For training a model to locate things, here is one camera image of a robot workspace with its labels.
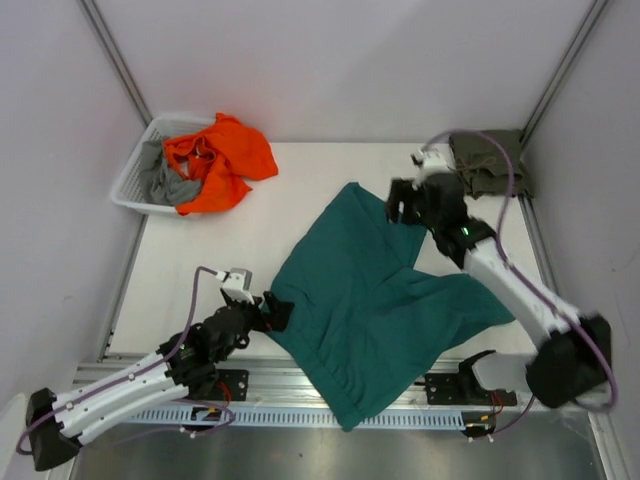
folded dark green cloth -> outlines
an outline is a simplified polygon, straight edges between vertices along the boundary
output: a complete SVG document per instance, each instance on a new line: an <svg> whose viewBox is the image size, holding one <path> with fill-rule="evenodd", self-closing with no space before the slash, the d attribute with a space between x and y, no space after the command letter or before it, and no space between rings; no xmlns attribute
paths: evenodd
<svg viewBox="0 0 640 480"><path fill-rule="evenodd" d="M514 195L532 196L529 175L520 161L522 130L485 130L507 152L514 166ZM472 133L454 133L449 145L455 158L456 171L465 184L465 193L504 195L508 186L507 164L500 151L489 141Z"/></svg>
<svg viewBox="0 0 640 480"><path fill-rule="evenodd" d="M350 430L391 404L445 350L513 316L466 274L413 270L426 230L391 225L348 184L295 246L271 290L295 303L270 336Z"/></svg>

white laundry basket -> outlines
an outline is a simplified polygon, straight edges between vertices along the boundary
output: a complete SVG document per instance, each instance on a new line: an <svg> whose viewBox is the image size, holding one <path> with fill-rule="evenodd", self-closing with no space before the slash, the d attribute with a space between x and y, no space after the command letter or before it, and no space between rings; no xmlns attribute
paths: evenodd
<svg viewBox="0 0 640 480"><path fill-rule="evenodd" d="M133 150L120 177L111 190L111 201L117 205L133 208L140 213L162 213L178 215L174 207L147 203L140 189L140 154L142 144L149 140L162 140L199 132L213 124L213 118L193 117L181 114L160 115L154 118Z"/></svg>

table surface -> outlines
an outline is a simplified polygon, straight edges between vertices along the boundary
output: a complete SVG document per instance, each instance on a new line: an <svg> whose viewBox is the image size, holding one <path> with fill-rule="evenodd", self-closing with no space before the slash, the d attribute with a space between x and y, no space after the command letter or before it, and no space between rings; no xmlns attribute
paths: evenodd
<svg viewBox="0 0 640 480"><path fill-rule="evenodd" d="M212 215L170 217L151 215L141 239L124 300L115 324L110 353L146 353L155 350L184 328L189 310L194 270L198 265L253 272L251 291L267 290L300 240L340 189L348 182L385 199L392 177L416 173L409 154L416 144L275 143L277 177L250 182L254 190L232 210ZM446 145L443 162L451 162ZM471 215L495 225L503 199L467 199ZM512 201L503 240L519 263L539 277L533 249L518 202ZM459 270L436 249L427 235L415 268L433 275ZM210 316L224 304L220 284L204 275L200 281L195 321ZM290 358L259 332L250 334L246 350L234 357ZM441 358L466 358L486 349L503 353L530 353L533 344L518 322L492 327Z"/></svg>

red-orange fabric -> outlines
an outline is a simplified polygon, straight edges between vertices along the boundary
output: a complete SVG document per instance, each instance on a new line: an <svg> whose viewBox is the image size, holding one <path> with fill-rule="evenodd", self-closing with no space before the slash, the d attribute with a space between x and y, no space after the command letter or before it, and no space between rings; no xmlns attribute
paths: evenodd
<svg viewBox="0 0 640 480"><path fill-rule="evenodd" d="M164 152L182 178L202 181L200 194L176 207L181 215L229 210L251 191L242 177L264 180L278 174L264 135L224 113L201 132L165 140ZM184 162L188 174L181 169Z"/></svg>

shiny floor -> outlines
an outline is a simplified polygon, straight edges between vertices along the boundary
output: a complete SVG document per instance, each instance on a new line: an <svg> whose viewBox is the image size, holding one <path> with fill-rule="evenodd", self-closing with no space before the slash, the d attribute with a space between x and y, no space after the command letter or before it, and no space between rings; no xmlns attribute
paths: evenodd
<svg viewBox="0 0 640 480"><path fill-rule="evenodd" d="M494 443L469 444L457 432L236 427L196 440L166 432L109 447L145 428L121 425L108 432L94 448L84 449L72 478L605 478L586 415L532 414Z"/></svg>

